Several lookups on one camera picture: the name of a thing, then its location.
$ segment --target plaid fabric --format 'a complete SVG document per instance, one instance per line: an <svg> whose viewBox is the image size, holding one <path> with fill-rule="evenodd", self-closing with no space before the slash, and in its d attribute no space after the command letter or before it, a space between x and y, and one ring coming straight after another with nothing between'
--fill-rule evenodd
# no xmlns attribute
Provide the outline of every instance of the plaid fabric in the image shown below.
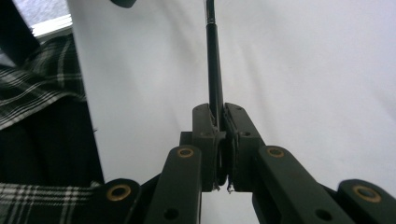
<svg viewBox="0 0 396 224"><path fill-rule="evenodd" d="M73 223L95 190L0 183L0 223Z"/></svg>
<svg viewBox="0 0 396 224"><path fill-rule="evenodd" d="M0 130L65 96L86 100L72 35L46 42L22 68L0 66Z"/></svg>

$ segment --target black plastic part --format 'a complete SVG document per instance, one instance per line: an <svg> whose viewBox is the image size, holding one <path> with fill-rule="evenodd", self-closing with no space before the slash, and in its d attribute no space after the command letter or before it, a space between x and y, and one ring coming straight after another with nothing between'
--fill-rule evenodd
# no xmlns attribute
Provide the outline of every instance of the black plastic part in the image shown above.
<svg viewBox="0 0 396 224"><path fill-rule="evenodd" d="M0 1L0 48L16 65L39 47L12 0Z"/></svg>
<svg viewBox="0 0 396 224"><path fill-rule="evenodd" d="M218 131L223 131L223 96L219 58L218 27L215 23L206 26L207 65L209 74L209 107Z"/></svg>
<svg viewBox="0 0 396 224"><path fill-rule="evenodd" d="M233 184L235 191L251 192L256 173L252 158L265 144L243 107L226 103L224 120L227 142L231 143L225 152L228 154L225 157L231 161L229 183Z"/></svg>
<svg viewBox="0 0 396 224"><path fill-rule="evenodd" d="M216 188L216 169L219 137L213 126L209 104L198 105L192 110L192 145L202 151L202 191Z"/></svg>
<svg viewBox="0 0 396 224"><path fill-rule="evenodd" d="M119 7L132 7L136 0L110 0L112 3L116 4Z"/></svg>
<svg viewBox="0 0 396 224"><path fill-rule="evenodd" d="M175 147L166 159L145 223L199 223L200 212L201 151Z"/></svg>
<svg viewBox="0 0 396 224"><path fill-rule="evenodd" d="M270 192L260 179L257 179L251 197L254 211L261 224L280 223L281 215Z"/></svg>
<svg viewBox="0 0 396 224"><path fill-rule="evenodd" d="M192 145L192 132L181 132L179 145Z"/></svg>
<svg viewBox="0 0 396 224"><path fill-rule="evenodd" d="M261 147L256 162L281 223L354 223L285 148Z"/></svg>
<svg viewBox="0 0 396 224"><path fill-rule="evenodd" d="M396 223L396 200L374 184L345 180L339 185L336 199L357 223Z"/></svg>
<svg viewBox="0 0 396 224"><path fill-rule="evenodd" d="M117 194L122 195L125 193L125 186L130 189L130 193L125 198L115 201L109 200L109 192L113 192L116 196ZM140 193L139 184L133 180L116 179L110 181L93 194L89 203L81 211L81 216L78 216L75 222L81 224L128 223L136 208Z"/></svg>
<svg viewBox="0 0 396 224"><path fill-rule="evenodd" d="M131 220L129 223L143 223L147 213L149 211L149 205L151 204L151 200L154 194L154 191L157 187L158 180L161 175L156 175L151 178L148 182L144 183L140 186L141 194L140 199L137 202L137 205L132 213Z"/></svg>

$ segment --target black metal arm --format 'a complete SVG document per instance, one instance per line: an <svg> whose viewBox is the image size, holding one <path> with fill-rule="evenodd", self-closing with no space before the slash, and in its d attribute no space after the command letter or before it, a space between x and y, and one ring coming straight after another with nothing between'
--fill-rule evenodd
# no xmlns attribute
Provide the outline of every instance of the black metal arm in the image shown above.
<svg viewBox="0 0 396 224"><path fill-rule="evenodd" d="M396 200L380 187L356 179L337 191L321 186L285 148L264 144L243 107L223 104L214 3L205 6L209 104L192 110L192 132L181 133L159 176L140 188L106 184L97 197L107 213L96 212L95 221L199 223L201 192L228 177L229 191L252 192L260 223L396 223ZM114 209L114 198L131 202L128 209Z"/></svg>

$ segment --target white fabric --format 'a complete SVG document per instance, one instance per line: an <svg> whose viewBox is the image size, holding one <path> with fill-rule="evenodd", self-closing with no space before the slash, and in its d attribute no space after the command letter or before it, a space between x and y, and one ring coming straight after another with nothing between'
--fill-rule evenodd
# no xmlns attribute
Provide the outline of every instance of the white fabric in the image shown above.
<svg viewBox="0 0 396 224"><path fill-rule="evenodd" d="M202 0L68 0L106 181L163 168L208 101ZM396 196L396 2L217 0L224 101L332 189ZM249 194L205 193L202 223L257 223Z"/></svg>

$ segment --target screw hole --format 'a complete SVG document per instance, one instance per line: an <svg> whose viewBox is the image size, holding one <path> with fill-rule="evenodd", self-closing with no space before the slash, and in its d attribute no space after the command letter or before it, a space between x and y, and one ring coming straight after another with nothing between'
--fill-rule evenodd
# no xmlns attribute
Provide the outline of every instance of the screw hole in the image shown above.
<svg viewBox="0 0 396 224"><path fill-rule="evenodd" d="M315 214L317 215L318 218L324 220L324 221L331 221L332 220L332 215L323 209L318 209Z"/></svg>
<svg viewBox="0 0 396 224"><path fill-rule="evenodd" d="M107 198L112 201L122 201L131 194L131 188L128 185L116 185L107 191Z"/></svg>
<svg viewBox="0 0 396 224"><path fill-rule="evenodd" d="M111 195L113 195L114 197L120 197L122 194L124 194L126 192L125 189L114 189L113 192L111 192Z"/></svg>
<svg viewBox="0 0 396 224"><path fill-rule="evenodd" d="M163 216L167 220L175 220L178 217L178 211L175 208L169 208L169 209L165 210L165 212L163 213Z"/></svg>
<svg viewBox="0 0 396 224"><path fill-rule="evenodd" d="M177 155L181 158L188 158L194 154L194 151L190 148L181 148L177 151Z"/></svg>

